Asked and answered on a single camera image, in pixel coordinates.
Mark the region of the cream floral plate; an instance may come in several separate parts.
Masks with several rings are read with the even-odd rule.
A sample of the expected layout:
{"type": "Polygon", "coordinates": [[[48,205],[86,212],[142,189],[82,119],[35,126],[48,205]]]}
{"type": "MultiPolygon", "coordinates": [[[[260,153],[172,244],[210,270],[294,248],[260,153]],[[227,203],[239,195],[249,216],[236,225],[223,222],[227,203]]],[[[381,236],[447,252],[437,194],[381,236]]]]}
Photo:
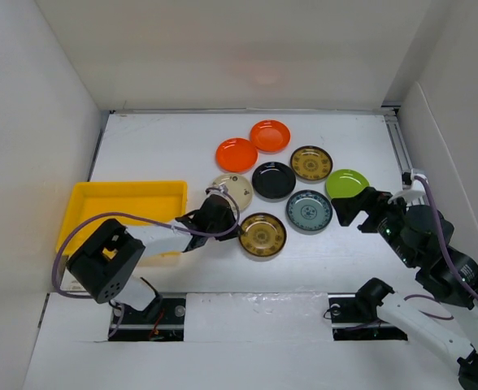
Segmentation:
{"type": "Polygon", "coordinates": [[[252,202],[253,187],[252,184],[243,175],[236,173],[227,173],[220,175],[211,182],[212,187],[224,186],[228,190],[228,194],[234,199],[238,208],[230,202],[234,211],[237,209],[243,212],[252,202]]]}

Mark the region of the yellow patterned plate front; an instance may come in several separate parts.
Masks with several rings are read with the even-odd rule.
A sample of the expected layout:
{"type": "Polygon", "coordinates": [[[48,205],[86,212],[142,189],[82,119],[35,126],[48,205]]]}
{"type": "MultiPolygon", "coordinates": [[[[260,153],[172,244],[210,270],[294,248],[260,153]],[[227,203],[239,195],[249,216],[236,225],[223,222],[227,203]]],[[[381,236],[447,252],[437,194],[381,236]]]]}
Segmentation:
{"type": "Polygon", "coordinates": [[[287,241],[284,224],[273,214],[251,214],[241,222],[240,229],[238,240],[241,247],[258,258],[276,256],[287,241]]]}

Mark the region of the black plate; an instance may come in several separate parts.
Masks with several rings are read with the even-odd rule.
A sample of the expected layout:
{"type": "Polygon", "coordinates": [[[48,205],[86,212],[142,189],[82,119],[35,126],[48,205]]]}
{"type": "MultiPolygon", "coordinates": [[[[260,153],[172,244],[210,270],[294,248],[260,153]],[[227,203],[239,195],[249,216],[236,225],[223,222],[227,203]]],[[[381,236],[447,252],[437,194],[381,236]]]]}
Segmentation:
{"type": "Polygon", "coordinates": [[[291,194],[297,180],[293,170],[282,162],[266,162],[254,170],[251,182],[261,197],[279,200],[291,194]]]}

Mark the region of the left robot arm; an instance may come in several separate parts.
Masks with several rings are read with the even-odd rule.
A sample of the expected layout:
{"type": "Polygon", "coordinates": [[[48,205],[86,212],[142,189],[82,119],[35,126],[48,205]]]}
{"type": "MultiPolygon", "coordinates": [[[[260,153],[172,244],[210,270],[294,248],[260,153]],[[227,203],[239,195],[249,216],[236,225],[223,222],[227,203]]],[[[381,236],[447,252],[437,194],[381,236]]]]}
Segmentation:
{"type": "Polygon", "coordinates": [[[152,322],[163,306],[161,294],[133,275],[143,258],[182,254],[208,240],[239,236],[240,207],[229,195],[209,188],[199,209],[161,223],[136,215],[104,213],[108,219],[69,257],[66,268],[98,304],[113,301],[123,313],[132,310],[142,322],[152,322]]]}

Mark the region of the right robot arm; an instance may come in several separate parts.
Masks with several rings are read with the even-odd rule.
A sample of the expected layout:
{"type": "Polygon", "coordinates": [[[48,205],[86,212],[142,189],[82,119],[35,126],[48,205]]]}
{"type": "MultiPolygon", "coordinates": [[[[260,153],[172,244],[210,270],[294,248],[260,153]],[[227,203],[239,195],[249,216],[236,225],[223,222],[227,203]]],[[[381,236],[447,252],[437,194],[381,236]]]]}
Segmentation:
{"type": "Polygon", "coordinates": [[[438,317],[411,304],[414,295],[372,278],[353,296],[354,309],[370,324],[387,323],[442,360],[463,389],[478,389],[478,265],[450,246],[453,225],[432,206],[409,206],[401,198],[373,187],[349,198],[334,198],[332,207],[342,227],[359,213],[367,217],[358,229],[377,233],[408,268],[424,293],[420,298],[440,305],[462,335],[445,329],[438,317]]]}

